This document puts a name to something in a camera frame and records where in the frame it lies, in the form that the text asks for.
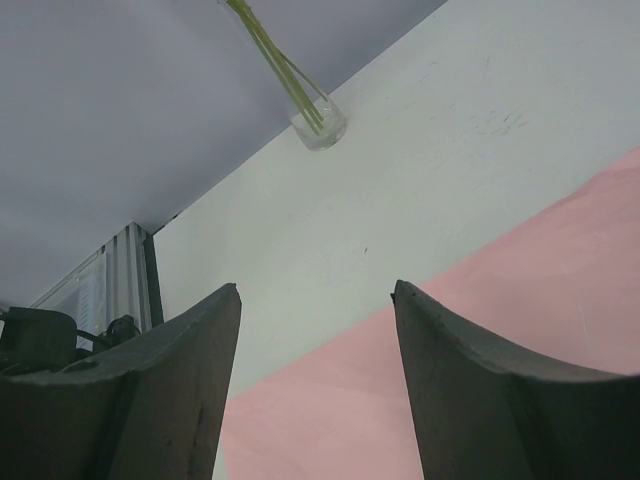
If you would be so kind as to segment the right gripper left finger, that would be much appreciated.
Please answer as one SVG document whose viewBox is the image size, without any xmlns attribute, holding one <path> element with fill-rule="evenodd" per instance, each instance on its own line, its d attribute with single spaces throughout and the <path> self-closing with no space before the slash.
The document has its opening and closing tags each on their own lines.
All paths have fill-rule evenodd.
<svg viewBox="0 0 640 480">
<path fill-rule="evenodd" d="M 228 283 L 58 372 L 1 380 L 5 479 L 208 479 L 241 319 Z"/>
</svg>

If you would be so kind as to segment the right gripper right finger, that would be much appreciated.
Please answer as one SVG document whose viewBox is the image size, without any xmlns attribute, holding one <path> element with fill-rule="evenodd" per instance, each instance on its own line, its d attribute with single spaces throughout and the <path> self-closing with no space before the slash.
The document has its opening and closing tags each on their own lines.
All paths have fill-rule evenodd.
<svg viewBox="0 0 640 480">
<path fill-rule="evenodd" d="M 392 295 L 427 479 L 635 479 L 639 380 L 534 352 L 415 285 Z"/>
</svg>

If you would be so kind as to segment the pink wrapping paper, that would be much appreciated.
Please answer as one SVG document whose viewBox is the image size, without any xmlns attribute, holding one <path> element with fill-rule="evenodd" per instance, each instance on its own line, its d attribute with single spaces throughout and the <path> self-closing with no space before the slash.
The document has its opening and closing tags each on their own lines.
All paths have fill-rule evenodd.
<svg viewBox="0 0 640 480">
<path fill-rule="evenodd" d="M 639 154 L 233 398 L 232 479 L 635 479 Z"/>
</svg>

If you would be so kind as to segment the light pink rose stem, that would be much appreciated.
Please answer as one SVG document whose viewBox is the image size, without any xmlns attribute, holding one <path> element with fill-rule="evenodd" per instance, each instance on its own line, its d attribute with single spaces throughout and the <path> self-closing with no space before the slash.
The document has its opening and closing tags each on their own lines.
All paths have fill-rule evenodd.
<svg viewBox="0 0 640 480">
<path fill-rule="evenodd" d="M 239 4 L 240 1 L 241 0 L 229 0 L 224 1 L 224 4 L 227 5 L 240 20 L 244 29 L 249 34 L 253 43 L 260 51 L 262 57 L 266 60 L 269 67 L 276 75 L 286 94 L 293 102 L 297 111 L 302 115 L 304 121 L 309 126 L 312 133 L 315 136 L 319 136 L 324 128 L 324 117 L 320 113 L 319 109 L 315 106 L 314 102 L 311 100 L 311 97 L 309 96 L 309 93 L 307 92 L 305 87 L 302 85 L 301 80 L 303 79 L 301 79 L 300 77 L 295 79 L 291 73 L 285 71 L 283 67 L 280 67 L 276 64 L 275 55 L 271 52 L 266 43 L 263 42 L 258 34 L 253 30 L 252 24 L 250 23 L 248 17 L 244 14 L 241 5 Z"/>
</svg>

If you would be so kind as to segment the peach rose stem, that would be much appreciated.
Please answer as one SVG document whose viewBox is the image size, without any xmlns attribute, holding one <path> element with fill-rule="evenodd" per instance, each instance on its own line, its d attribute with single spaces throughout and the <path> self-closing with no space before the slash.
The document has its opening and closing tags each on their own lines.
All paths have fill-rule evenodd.
<svg viewBox="0 0 640 480">
<path fill-rule="evenodd" d="M 283 67 L 285 71 L 292 74 L 297 79 L 300 77 L 303 79 L 323 100 L 328 101 L 328 95 L 310 78 L 308 77 L 289 57 L 287 57 L 279 47 L 271 39 L 265 28 L 262 26 L 260 20 L 253 12 L 251 6 L 247 1 L 240 1 L 239 4 L 252 24 L 253 30 L 258 34 L 263 42 L 266 43 L 271 52 L 275 55 L 276 64 Z"/>
</svg>

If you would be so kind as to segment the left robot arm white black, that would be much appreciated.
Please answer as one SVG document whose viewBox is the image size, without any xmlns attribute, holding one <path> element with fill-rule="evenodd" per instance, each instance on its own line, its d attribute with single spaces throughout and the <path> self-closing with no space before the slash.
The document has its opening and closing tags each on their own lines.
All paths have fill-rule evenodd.
<svg viewBox="0 0 640 480">
<path fill-rule="evenodd" d="M 11 307 L 1 312 L 1 374 L 57 372 L 140 334 L 129 315 L 113 320 L 104 332 L 95 335 L 79 329 L 65 313 Z"/>
</svg>

